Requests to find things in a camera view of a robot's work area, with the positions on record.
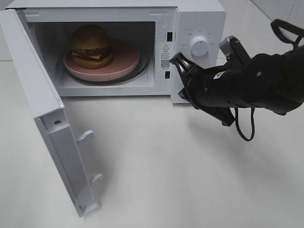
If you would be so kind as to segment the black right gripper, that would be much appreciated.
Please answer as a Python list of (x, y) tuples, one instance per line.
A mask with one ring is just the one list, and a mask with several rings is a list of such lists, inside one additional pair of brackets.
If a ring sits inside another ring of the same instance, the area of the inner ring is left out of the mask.
[(223, 126), (231, 126), (235, 118), (230, 108), (240, 107), (236, 84), (240, 70), (223, 66), (203, 69), (181, 52), (174, 55), (169, 62), (177, 68), (184, 86), (178, 92), (179, 97), (195, 109), (220, 120)]

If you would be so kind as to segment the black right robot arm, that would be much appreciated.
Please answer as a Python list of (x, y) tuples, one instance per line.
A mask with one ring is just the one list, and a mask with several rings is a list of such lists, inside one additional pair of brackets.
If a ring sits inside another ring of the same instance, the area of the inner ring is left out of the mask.
[(304, 48), (282, 55), (257, 54), (242, 63), (236, 55), (226, 64), (202, 68), (176, 54), (175, 65), (183, 83), (179, 96), (195, 109), (231, 126), (231, 108), (264, 108), (279, 115), (304, 102)]

